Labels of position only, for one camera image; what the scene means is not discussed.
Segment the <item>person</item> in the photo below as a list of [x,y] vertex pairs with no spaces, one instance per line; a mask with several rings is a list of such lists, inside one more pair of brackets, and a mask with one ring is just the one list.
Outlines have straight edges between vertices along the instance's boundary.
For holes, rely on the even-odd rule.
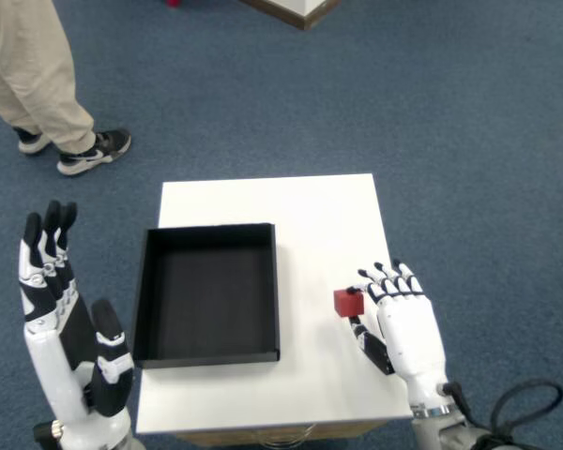
[[52,0],[0,0],[0,116],[19,135],[22,153],[54,143],[64,175],[113,162],[131,143],[123,128],[95,133],[77,102],[73,59]]

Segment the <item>robot finger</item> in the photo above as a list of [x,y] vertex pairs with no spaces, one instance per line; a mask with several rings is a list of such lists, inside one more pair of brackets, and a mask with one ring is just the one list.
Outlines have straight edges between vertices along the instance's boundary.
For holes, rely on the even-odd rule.
[[362,277],[368,278],[371,281],[373,281],[374,283],[381,283],[382,280],[384,280],[384,278],[386,278],[386,274],[382,273],[382,274],[377,274],[373,271],[370,270],[365,270],[365,269],[358,269],[358,274],[361,275]]
[[396,286],[396,289],[398,289],[399,293],[401,293],[405,299],[409,300],[411,298],[415,298],[411,288],[401,277],[396,277],[394,279],[394,286]]
[[76,218],[77,203],[69,202],[66,206],[61,207],[59,223],[60,233],[56,239],[56,245],[62,252],[66,252],[68,250],[67,233],[71,226],[73,226],[73,223],[75,223]]
[[349,318],[358,346],[372,363],[386,375],[394,373],[386,344],[373,335],[357,316]]
[[56,253],[58,255],[59,264],[56,266],[56,272],[63,284],[63,288],[68,291],[68,297],[73,300],[77,295],[77,285],[75,283],[75,275],[68,260],[68,230],[75,222],[77,217],[77,205],[73,202],[67,206],[60,206],[58,216],[58,230],[54,238],[56,243]]
[[121,412],[127,403],[133,382],[133,360],[125,333],[108,300],[92,305],[96,327],[98,359],[90,388],[96,411],[105,417]]
[[394,265],[400,270],[401,278],[406,282],[413,294],[423,293],[417,277],[415,277],[411,269],[409,269],[405,263],[400,262],[399,260],[394,260]]
[[42,255],[46,258],[49,258],[51,262],[56,262],[56,242],[54,241],[54,235],[58,230],[60,225],[60,203],[56,200],[52,200],[48,204],[48,208],[46,209],[46,214],[44,216],[44,222],[42,223],[42,227],[44,232],[46,233],[46,240],[43,243],[43,252],[45,255]]
[[44,277],[56,299],[59,310],[63,313],[64,289],[63,283],[56,272],[57,258],[56,244],[54,242],[54,233],[58,229],[59,213],[60,203],[56,201],[50,202],[42,222],[42,233],[38,243],[38,250],[43,262]]
[[366,284],[353,284],[352,286],[349,286],[348,288],[346,288],[346,291],[348,293],[365,293],[367,291],[367,285]]
[[27,217],[19,251],[19,285],[25,321],[34,333],[58,326],[56,299],[44,277],[43,262],[38,250],[41,236],[41,217],[37,213],[31,213]]
[[394,278],[396,278],[399,275],[391,267],[388,267],[387,265],[383,265],[380,262],[376,262],[374,266],[377,270],[383,272],[386,275],[386,277],[390,278],[392,281],[394,280]]
[[369,296],[372,298],[372,300],[375,302],[376,305],[379,305],[380,302],[386,300],[385,297],[388,296],[388,293],[384,291],[384,289],[380,284],[377,283],[369,283],[367,285],[367,293],[369,294]]

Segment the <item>blue carpet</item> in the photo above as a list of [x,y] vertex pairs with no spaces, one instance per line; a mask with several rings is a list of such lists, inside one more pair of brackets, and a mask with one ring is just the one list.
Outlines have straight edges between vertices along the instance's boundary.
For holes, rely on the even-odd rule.
[[[22,336],[27,212],[79,203],[84,296],[111,298],[129,328],[163,181],[374,173],[390,254],[434,300],[479,420],[513,383],[563,383],[563,0],[344,0],[308,33],[229,0],[56,5],[80,101],[134,144],[67,179],[54,150],[20,155],[0,122],[0,448],[33,448],[52,418]],[[516,436],[563,450],[563,405]],[[403,422],[304,448],[416,445]]]

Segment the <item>sneaker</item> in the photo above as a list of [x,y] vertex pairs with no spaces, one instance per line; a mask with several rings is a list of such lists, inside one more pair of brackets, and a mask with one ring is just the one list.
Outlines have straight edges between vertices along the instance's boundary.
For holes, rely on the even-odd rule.
[[63,175],[77,175],[103,162],[113,162],[128,151],[131,135],[126,129],[96,133],[96,143],[89,150],[73,155],[61,153],[56,169]]
[[50,143],[50,138],[44,133],[31,134],[22,128],[13,128],[19,135],[19,151],[26,155],[41,152]]

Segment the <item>white sole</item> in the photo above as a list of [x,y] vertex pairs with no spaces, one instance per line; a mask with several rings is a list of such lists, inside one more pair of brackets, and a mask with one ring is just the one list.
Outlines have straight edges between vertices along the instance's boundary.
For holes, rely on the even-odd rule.
[[23,143],[19,141],[19,151],[25,155],[34,155],[35,153],[41,152],[50,142],[50,138],[42,133],[39,139],[34,143]]
[[129,150],[130,145],[131,145],[131,136],[129,136],[128,141],[125,142],[125,144],[121,147],[121,150],[117,152],[116,157],[112,157],[109,155],[101,159],[80,161],[78,164],[75,164],[74,166],[67,166],[62,162],[58,161],[58,163],[56,164],[56,169],[66,176],[79,175],[80,173],[84,173],[89,171],[90,169],[93,169],[94,167],[98,166],[99,164],[102,164],[103,162],[105,163],[113,162],[114,160],[121,157],[121,155],[123,155],[125,152],[127,152]]

